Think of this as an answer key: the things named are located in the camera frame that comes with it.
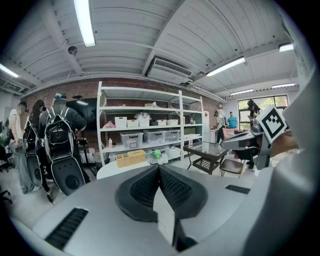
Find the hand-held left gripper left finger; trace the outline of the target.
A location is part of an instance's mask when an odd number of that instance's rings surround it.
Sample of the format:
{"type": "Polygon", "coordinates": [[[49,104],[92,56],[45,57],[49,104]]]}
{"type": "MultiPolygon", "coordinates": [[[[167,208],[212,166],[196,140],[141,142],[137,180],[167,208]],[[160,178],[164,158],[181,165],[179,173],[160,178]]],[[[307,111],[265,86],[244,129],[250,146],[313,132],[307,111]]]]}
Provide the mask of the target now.
{"type": "Polygon", "coordinates": [[[72,256],[173,256],[158,228],[156,165],[88,183],[49,210],[33,231],[72,256]]]}

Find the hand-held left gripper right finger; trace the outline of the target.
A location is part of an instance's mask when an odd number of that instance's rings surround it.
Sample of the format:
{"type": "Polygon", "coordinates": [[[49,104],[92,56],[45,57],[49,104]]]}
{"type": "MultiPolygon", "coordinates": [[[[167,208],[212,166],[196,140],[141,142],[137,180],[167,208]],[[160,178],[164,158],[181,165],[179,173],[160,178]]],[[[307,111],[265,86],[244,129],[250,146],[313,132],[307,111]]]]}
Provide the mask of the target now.
{"type": "Polygon", "coordinates": [[[159,187],[174,212],[173,245],[195,245],[218,230],[248,196],[253,178],[159,166],[159,187]]]}

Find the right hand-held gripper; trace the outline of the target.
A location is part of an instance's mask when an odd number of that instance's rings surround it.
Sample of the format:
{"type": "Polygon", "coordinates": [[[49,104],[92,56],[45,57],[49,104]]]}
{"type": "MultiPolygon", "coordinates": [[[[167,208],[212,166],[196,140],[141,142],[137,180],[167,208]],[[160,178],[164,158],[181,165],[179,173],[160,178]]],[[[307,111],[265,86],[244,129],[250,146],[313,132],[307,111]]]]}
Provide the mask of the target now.
{"type": "Polygon", "coordinates": [[[271,105],[250,121],[250,131],[241,132],[221,142],[225,150],[251,150],[258,170],[270,165],[273,142],[285,131],[287,123],[278,109],[271,105]]]}

